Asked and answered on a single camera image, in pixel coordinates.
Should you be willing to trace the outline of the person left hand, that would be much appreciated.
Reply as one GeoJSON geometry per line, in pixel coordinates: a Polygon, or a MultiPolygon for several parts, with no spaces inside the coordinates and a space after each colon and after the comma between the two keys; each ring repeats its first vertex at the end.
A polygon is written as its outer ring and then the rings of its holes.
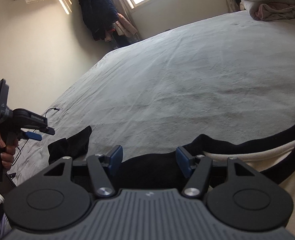
{"type": "Polygon", "coordinates": [[[3,152],[1,153],[1,160],[3,167],[7,171],[11,169],[11,166],[14,162],[14,155],[18,144],[19,141],[15,139],[13,145],[6,145],[0,135],[0,149],[3,149],[3,152]]]}

